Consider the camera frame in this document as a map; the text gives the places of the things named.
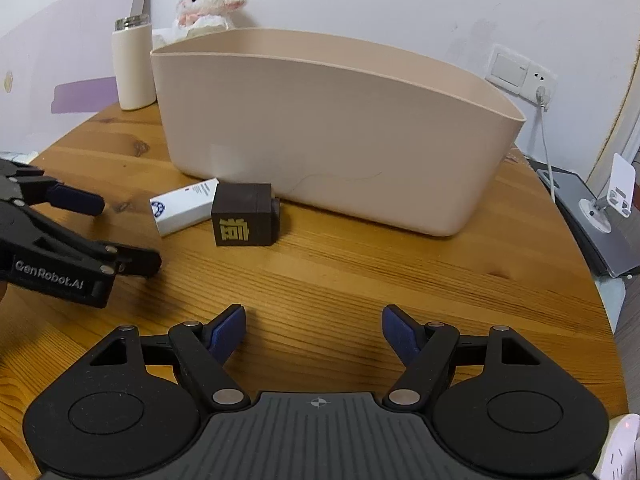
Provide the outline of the white blue small box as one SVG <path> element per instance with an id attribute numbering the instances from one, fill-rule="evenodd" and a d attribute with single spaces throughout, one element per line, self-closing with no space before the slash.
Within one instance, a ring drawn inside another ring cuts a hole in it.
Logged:
<path id="1" fill-rule="evenodd" d="M 209 219 L 218 184 L 213 178 L 150 198 L 158 234 L 164 237 Z"/>

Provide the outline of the dark brown box gold print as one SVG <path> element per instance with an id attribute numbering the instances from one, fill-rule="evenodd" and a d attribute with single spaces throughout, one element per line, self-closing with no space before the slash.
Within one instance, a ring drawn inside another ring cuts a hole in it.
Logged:
<path id="1" fill-rule="evenodd" d="M 212 203 L 217 247 L 271 246 L 280 234 L 280 200 L 269 183 L 219 182 Z"/>

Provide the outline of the cream thermos bottle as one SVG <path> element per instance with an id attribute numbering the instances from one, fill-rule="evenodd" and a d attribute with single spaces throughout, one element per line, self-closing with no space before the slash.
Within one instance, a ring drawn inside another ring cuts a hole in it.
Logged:
<path id="1" fill-rule="evenodd" d="M 150 55 L 152 47 L 148 14 L 131 15 L 115 22 L 112 59 L 122 110 L 138 110 L 156 101 Z"/>

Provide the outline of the grey laptop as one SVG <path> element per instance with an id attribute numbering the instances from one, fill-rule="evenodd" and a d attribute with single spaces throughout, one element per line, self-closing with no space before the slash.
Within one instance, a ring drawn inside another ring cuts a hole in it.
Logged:
<path id="1" fill-rule="evenodd" d="M 582 198 L 594 200 L 600 197 L 591 192 L 578 174 L 562 169 L 552 171 L 549 169 L 550 166 L 538 168 L 536 174 L 552 195 L 555 205 L 574 235 L 592 273 L 609 278 L 638 275 L 639 254 L 631 248 L 611 219 L 612 214 L 618 213 L 611 208 L 606 208 L 605 213 L 611 222 L 612 232 L 610 234 L 598 232 L 582 215 L 578 203 Z"/>

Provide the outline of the white round device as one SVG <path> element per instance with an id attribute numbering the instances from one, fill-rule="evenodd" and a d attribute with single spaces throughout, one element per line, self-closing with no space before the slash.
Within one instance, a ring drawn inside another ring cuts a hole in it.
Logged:
<path id="1" fill-rule="evenodd" d="M 610 420 L 608 436 L 593 474 L 602 480 L 639 480 L 640 416 L 630 413 Z"/>

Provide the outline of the beige plastic storage bin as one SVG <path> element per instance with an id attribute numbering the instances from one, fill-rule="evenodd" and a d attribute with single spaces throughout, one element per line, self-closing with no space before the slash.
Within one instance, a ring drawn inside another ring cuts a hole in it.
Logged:
<path id="1" fill-rule="evenodd" d="M 151 62 L 180 171 L 434 236 L 466 225 L 525 124 L 466 70 L 318 32 L 236 28 Z"/>

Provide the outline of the white phone stand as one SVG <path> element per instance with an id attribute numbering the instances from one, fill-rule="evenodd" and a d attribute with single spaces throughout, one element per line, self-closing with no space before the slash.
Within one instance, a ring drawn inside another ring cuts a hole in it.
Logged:
<path id="1" fill-rule="evenodd" d="M 628 219 L 631 215 L 635 185 L 636 170 L 634 170 L 634 166 L 623 159 L 620 154 L 615 153 L 606 193 L 594 200 L 582 198 L 578 203 L 579 209 L 598 232 L 610 234 L 612 226 L 605 209 L 611 208 L 623 218 Z"/>

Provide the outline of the white plush lamb toy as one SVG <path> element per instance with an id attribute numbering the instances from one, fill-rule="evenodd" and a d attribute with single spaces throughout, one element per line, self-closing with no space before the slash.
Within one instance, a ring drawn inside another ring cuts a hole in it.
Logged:
<path id="1" fill-rule="evenodd" d="M 234 29 L 232 14 L 248 0 L 178 0 L 176 17 L 168 28 L 152 30 L 154 49 L 192 37 Z"/>

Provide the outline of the white wall switch socket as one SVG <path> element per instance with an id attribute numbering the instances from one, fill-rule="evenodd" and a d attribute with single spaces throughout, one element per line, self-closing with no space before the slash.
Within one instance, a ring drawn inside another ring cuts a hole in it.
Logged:
<path id="1" fill-rule="evenodd" d="M 545 110 L 558 84 L 558 76 L 551 70 L 501 44 L 492 46 L 485 79 Z"/>

